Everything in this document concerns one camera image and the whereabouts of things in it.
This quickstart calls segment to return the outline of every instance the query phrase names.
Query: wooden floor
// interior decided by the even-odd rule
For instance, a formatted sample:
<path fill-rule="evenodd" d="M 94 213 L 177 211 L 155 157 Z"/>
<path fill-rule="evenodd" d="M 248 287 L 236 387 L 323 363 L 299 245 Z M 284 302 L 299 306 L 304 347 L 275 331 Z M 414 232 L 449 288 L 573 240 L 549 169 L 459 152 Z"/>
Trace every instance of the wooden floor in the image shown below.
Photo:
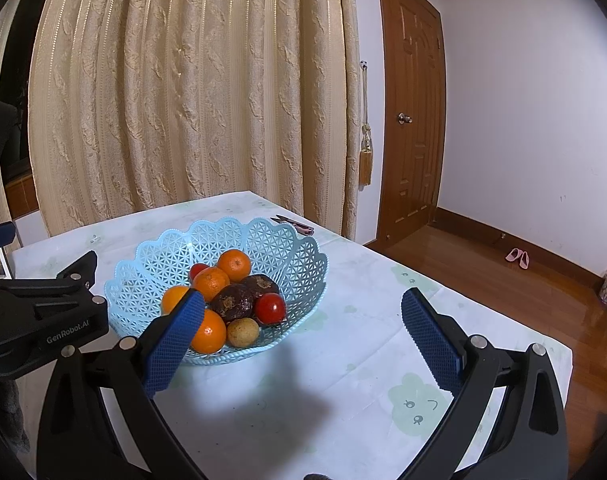
<path fill-rule="evenodd" d="M 531 260 L 425 226 L 383 252 L 389 258 L 572 348 L 566 404 L 570 473 L 607 429 L 607 309 L 594 291 Z"/>

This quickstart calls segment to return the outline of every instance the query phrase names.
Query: baseboard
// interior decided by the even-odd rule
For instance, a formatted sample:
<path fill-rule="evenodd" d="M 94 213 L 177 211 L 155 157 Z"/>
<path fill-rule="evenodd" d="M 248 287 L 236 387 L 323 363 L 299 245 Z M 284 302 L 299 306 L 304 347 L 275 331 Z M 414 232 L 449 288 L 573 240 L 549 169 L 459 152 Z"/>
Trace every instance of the baseboard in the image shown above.
<path fill-rule="evenodd" d="M 379 248 L 379 242 L 377 241 L 377 238 L 375 238 L 374 240 L 370 240 L 368 243 L 363 244 L 363 246 L 366 249 L 370 249 L 372 251 L 377 251 L 377 249 Z"/>
<path fill-rule="evenodd" d="M 506 254 L 515 247 L 523 249 L 528 252 L 533 262 L 538 262 L 576 282 L 589 286 L 593 290 L 599 290 L 599 287 L 603 282 L 603 277 L 597 276 L 558 254 L 551 253 L 549 250 L 541 248 L 522 238 L 482 222 L 477 222 L 471 218 L 453 213 L 447 209 L 438 207 L 435 213 L 435 219 L 431 225 L 442 231 L 460 236 L 461 238 L 474 240 L 484 245 L 498 248 Z"/>

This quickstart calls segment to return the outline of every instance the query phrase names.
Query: blue gripper pad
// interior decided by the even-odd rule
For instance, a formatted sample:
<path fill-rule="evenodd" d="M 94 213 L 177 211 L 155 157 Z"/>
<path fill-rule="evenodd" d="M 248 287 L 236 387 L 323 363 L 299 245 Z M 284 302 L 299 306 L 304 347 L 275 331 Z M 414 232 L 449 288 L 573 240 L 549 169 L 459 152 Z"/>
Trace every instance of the blue gripper pad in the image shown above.
<path fill-rule="evenodd" d="M 200 292 L 192 292 L 175 307 L 172 320 L 145 363 L 144 390 L 149 399 L 168 388 L 173 375 L 204 320 L 206 302 Z"/>
<path fill-rule="evenodd" d="M 407 290 L 401 299 L 401 318 L 406 330 L 419 348 L 439 388 L 457 396 L 461 390 L 463 362 L 439 325 L 432 306 L 418 288 Z"/>

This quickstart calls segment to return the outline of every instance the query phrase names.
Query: small round yellow fruit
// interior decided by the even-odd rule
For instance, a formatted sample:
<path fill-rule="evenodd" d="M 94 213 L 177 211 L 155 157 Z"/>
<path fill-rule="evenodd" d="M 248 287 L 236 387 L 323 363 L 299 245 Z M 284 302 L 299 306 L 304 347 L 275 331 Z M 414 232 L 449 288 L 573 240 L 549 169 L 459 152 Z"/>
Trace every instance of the small round yellow fruit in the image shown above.
<path fill-rule="evenodd" d="M 250 317 L 235 319 L 228 325 L 228 343 L 235 348 L 248 348 L 260 336 L 260 326 Z"/>

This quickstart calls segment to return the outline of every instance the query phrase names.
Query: white wall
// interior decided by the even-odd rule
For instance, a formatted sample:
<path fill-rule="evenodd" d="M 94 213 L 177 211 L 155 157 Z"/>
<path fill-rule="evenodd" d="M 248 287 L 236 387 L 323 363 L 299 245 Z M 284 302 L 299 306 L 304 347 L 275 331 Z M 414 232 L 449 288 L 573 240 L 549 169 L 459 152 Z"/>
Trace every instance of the white wall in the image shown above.
<path fill-rule="evenodd" d="M 23 247 L 48 238 L 48 231 L 46 231 L 44 219 L 39 211 L 17 218 L 15 227 Z"/>
<path fill-rule="evenodd" d="M 383 29 L 379 0 L 356 0 L 361 59 L 368 63 L 368 122 L 373 134 L 372 184 L 359 191 L 357 202 L 357 242 L 376 238 L 383 164 L 383 110 L 385 104 L 383 74 Z M 439 0 L 428 0 L 440 10 Z"/>
<path fill-rule="evenodd" d="M 594 0 L 440 0 L 440 7 L 448 102 L 439 205 L 600 274 L 603 13 Z"/>

